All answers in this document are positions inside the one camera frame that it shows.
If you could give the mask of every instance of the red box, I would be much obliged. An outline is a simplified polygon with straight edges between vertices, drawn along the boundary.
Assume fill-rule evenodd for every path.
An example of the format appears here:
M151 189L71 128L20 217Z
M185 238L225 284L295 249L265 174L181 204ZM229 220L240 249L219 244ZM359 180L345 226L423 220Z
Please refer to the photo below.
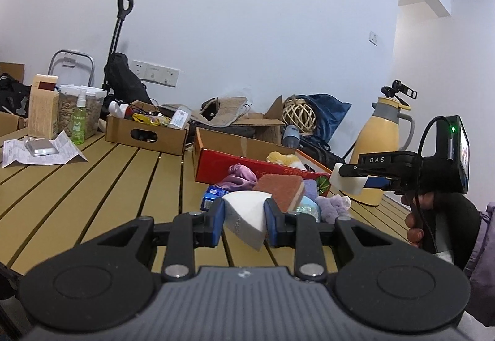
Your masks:
M265 174L278 174L299 175L303 179L315 179L319 183L328 182L328 188L323 186L324 190L321 192L321 195L327 195L330 189L330 173L303 171L266 162L266 157L272 151L285 155L296 152L293 148L261 140L196 128L193 154L196 182L214 185L229 175L231 165L239 163L251 169L258 179ZM298 154L315 162L299 151Z

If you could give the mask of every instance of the yellow kettle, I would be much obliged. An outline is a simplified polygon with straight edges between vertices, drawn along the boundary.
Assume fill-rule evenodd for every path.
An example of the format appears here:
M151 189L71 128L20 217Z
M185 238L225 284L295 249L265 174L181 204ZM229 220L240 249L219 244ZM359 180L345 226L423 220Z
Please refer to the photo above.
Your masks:
M408 105L388 97L379 97L374 102L375 111L368 119L365 126L359 132L350 164L357 163L360 154L370 152L387 152L405 150L411 143L414 134L414 120L410 115L401 113L400 110L410 111ZM399 119L410 122L409 136L404 145L399 148ZM383 191L380 189L363 189L361 194L346 194L351 199L365 205L377 206L380 204Z

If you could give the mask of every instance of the human hand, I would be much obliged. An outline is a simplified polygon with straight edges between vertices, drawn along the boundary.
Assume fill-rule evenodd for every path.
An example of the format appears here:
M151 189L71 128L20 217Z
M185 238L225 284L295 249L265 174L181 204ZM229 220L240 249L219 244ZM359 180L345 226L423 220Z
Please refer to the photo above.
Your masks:
M433 208L434 195L435 194L433 192L420 195L418 197L420 208L424 210L431 210ZM400 202L411 207L410 202L405 195L402 196ZM412 203L416 205L415 197L412 198ZM410 230L407 232L407 240L411 242L413 246L419 247L421 245L421 240L424 237L424 232L422 229L415 228L416 224L416 219L414 218L414 215L412 213L408 214L405 217L405 225L410 228Z

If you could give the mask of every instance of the purple cloth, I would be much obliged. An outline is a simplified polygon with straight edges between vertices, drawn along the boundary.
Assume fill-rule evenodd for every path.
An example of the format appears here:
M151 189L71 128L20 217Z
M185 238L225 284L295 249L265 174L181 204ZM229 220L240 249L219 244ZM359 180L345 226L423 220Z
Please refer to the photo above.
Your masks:
M495 202L481 213L481 226L464 273L471 282L466 311L487 327L495 326Z
M336 194L331 198L324 198L318 196L315 200L318 207L321 210L321 221L328 222L329 224L335 224L337 217L350 217L346 205L343 202L341 196Z
M303 179L304 195L313 202L316 202L318 197L318 186L314 179Z
M251 169L242 164L236 164L230 166L229 176L216 185L228 191L252 190L257 182L258 179Z

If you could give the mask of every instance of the paper sheet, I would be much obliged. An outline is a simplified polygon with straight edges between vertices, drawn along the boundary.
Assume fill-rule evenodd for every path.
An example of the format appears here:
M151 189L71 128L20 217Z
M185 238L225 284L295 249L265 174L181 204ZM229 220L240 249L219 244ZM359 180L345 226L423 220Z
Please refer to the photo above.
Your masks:
M58 150L58 154L36 157L33 157L28 149L26 149L23 140L7 140L3 142L2 168L5 168L14 161L26 165L64 165L75 156L81 156L87 161L80 149L70 141L66 132L60 133L55 140L50 140L50 142Z

